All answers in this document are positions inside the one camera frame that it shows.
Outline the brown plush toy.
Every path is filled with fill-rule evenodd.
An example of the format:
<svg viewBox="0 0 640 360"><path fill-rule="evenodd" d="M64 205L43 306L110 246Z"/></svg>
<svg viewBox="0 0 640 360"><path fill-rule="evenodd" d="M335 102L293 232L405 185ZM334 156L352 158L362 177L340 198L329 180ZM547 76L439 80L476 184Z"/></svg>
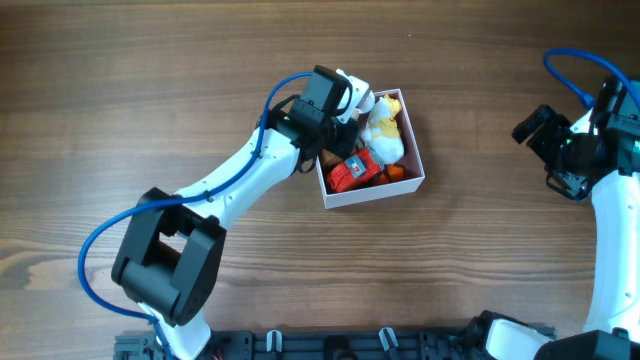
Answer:
<svg viewBox="0 0 640 360"><path fill-rule="evenodd" d="M326 149L323 149L319 154L319 162L320 162L321 168L324 169L325 171L331 171L334 167L336 167L343 161L344 161L343 158L333 154L332 152Z"/></svg>

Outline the red toy fire truck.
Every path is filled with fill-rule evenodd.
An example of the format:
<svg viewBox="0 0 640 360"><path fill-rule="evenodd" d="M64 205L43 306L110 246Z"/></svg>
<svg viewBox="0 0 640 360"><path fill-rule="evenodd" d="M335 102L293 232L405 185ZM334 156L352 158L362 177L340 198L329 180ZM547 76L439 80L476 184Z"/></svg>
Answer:
<svg viewBox="0 0 640 360"><path fill-rule="evenodd" d="M384 162L377 152L369 147L359 150L334 167L326 181L336 193L350 191L377 176L383 171Z"/></svg>

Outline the white plush duck yellow bag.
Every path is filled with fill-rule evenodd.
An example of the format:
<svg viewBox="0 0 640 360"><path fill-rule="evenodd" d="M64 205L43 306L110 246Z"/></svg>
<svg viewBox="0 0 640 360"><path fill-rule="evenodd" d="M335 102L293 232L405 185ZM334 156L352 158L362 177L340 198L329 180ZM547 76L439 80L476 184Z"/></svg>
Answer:
<svg viewBox="0 0 640 360"><path fill-rule="evenodd" d="M403 110L401 101L385 94L380 97L367 118L360 137L381 163L382 172L375 175L375 185L384 185L404 179L404 168L397 162L405 155L402 132L396 116Z"/></svg>

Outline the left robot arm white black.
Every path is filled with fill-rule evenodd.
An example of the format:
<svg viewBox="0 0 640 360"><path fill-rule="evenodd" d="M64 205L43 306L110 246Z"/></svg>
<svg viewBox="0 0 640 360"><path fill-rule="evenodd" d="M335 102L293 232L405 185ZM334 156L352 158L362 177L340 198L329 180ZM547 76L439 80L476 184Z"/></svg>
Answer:
<svg viewBox="0 0 640 360"><path fill-rule="evenodd" d="M129 222L112 280L140 306L154 331L142 354L154 359L220 359L225 352L202 308L217 281L226 233L270 188L327 150L346 155L359 130L353 115L375 102L368 83L316 66L305 89L268 99L245 145L198 182L167 194L147 191L109 220Z"/></svg>

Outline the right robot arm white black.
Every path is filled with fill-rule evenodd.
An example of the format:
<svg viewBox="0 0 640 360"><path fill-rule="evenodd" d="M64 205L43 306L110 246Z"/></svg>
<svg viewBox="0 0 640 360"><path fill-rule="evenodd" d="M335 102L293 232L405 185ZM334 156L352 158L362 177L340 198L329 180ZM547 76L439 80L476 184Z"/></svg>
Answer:
<svg viewBox="0 0 640 360"><path fill-rule="evenodd" d="M468 359L636 359L639 356L639 81L609 77L569 121L548 105L512 132L544 163L549 188L589 199L596 220L594 286L582 333L554 340L500 314L475 317Z"/></svg>

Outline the white box pink inside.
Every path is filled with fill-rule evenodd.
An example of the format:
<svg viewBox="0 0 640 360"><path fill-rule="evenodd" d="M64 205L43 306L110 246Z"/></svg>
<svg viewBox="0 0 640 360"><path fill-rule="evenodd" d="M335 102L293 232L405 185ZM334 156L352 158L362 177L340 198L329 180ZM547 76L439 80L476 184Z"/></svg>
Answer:
<svg viewBox="0 0 640 360"><path fill-rule="evenodd" d="M413 193L424 181L425 171L402 91L396 88L375 92L376 98L384 95L389 95L391 98L399 100L402 105L402 111L396 119L399 122L401 138L405 147L405 155L399 161L399 165L405 170L404 179L398 182L378 186L362 186L350 191L335 193L326 184L328 172L322 168L321 160L317 159L316 173L326 209Z"/></svg>

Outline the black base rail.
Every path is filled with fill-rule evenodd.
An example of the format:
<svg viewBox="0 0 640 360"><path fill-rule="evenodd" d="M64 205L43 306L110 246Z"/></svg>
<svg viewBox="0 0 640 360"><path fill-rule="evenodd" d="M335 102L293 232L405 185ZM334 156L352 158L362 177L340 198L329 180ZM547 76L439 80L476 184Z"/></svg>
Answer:
<svg viewBox="0 0 640 360"><path fill-rule="evenodd" d="M272 337L249 331L215 332L199 359L331 360L412 359L464 360L491 356L475 338L467 341L461 328L395 330L396 342L383 343L380 331L276 332Z"/></svg>

